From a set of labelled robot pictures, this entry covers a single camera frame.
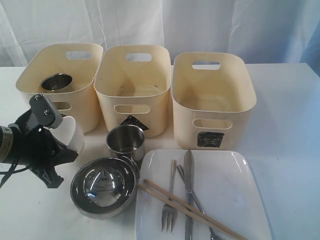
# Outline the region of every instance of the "white rectangular plate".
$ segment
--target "white rectangular plate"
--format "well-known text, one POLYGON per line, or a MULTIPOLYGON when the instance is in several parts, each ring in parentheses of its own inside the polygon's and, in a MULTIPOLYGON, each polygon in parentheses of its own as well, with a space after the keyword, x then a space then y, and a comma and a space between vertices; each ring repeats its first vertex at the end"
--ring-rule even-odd
MULTIPOLYGON (((148 179, 169 191, 171 160, 184 165, 186 150, 154 150, 143 159, 140 183, 148 179)), ((271 240, 260 195, 245 158, 234 151, 192 150, 193 190, 206 214, 249 240, 271 240)), ((175 174, 173 194, 185 200, 185 185, 175 174)), ((135 208, 136 240, 184 240, 185 215, 178 212, 172 233, 161 232, 164 203, 138 190, 135 208)), ((216 232, 223 239, 232 239, 216 232)), ((193 239, 209 240, 209 229, 194 220, 193 239)))

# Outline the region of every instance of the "storage bin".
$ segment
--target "storage bin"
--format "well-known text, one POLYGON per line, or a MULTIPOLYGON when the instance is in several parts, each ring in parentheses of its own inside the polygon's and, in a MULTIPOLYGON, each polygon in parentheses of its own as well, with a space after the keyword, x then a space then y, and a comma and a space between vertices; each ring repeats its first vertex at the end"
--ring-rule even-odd
POLYGON ((43 48, 29 63, 16 82, 25 102, 42 91, 42 81, 57 73, 72 77, 72 91, 45 93, 64 115, 75 118, 84 133, 99 123, 101 110, 94 78, 103 48, 94 43, 61 43, 43 48))
POLYGON ((107 129, 134 124, 146 137, 161 134, 168 124, 170 87, 169 52, 157 45, 108 49, 94 81, 107 129))
POLYGON ((232 149, 257 103, 244 61, 229 53, 178 55, 171 91, 174 138, 183 149, 232 149), (197 62, 219 65, 200 69, 195 66, 197 62))

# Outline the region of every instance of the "white table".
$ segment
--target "white table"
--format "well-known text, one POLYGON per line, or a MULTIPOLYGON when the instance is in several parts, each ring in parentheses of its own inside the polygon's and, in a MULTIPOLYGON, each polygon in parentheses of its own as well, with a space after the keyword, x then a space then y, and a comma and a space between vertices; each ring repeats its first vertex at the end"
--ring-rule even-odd
MULTIPOLYGON (((244 138, 235 149, 254 173, 277 240, 320 239, 320 79, 304 63, 247 64, 257 95, 244 138)), ((16 120, 26 106, 15 88, 24 67, 0 68, 0 124, 16 120)), ((107 130, 86 134, 82 155, 56 168, 64 182, 47 189, 31 172, 13 175, 0 189, 0 239, 135 239, 135 204, 107 220, 82 216, 70 198, 70 183, 85 163, 109 155, 107 130)), ((146 151, 178 149, 172 113, 166 131, 146 140, 146 151)), ((0 164, 0 170, 8 169, 0 164)))

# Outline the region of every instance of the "chopsticks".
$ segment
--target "chopsticks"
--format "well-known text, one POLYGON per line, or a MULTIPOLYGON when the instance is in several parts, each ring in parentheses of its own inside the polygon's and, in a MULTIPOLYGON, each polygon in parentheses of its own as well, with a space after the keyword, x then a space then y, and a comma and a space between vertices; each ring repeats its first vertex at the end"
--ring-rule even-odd
POLYGON ((236 233, 235 231, 231 230, 230 228, 228 228, 227 226, 223 225, 222 223, 218 222, 217 220, 212 219, 211 217, 209 217, 208 215, 203 214, 202 212, 200 212, 198 209, 196 209, 195 207, 185 203, 183 200, 181 200, 180 198, 174 196, 173 194, 169 193, 168 191, 164 190, 163 188, 159 187, 158 185, 154 184, 153 182, 145 179, 143 181, 145 184, 149 185, 150 187, 158 190, 159 192, 161 192, 162 194, 166 195, 163 196, 161 194, 159 194, 158 192, 144 186, 141 184, 138 184, 138 188, 145 191, 146 193, 154 196, 155 198, 161 200, 162 202, 168 204, 169 206, 179 210, 180 212, 184 213, 185 215, 190 216, 193 219, 198 220, 199 222, 219 231, 222 232, 224 234, 227 234, 233 238, 239 239, 239 240, 247 240, 245 237, 241 236, 240 234, 236 233), (171 198, 172 200, 178 202, 179 204, 183 205, 179 205, 173 201, 170 201, 168 198, 171 198))

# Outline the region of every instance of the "butter knife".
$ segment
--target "butter knife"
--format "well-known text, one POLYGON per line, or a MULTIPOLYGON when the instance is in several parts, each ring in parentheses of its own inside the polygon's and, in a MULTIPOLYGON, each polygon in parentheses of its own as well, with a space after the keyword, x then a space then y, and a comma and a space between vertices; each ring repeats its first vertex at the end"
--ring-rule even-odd
MULTIPOLYGON (((193 205, 192 201, 192 153, 187 150, 184 156, 183 172, 184 172, 184 186, 185 186, 185 201, 189 205, 193 205)), ((185 230, 184 239, 192 240, 193 219, 185 216, 185 230)))

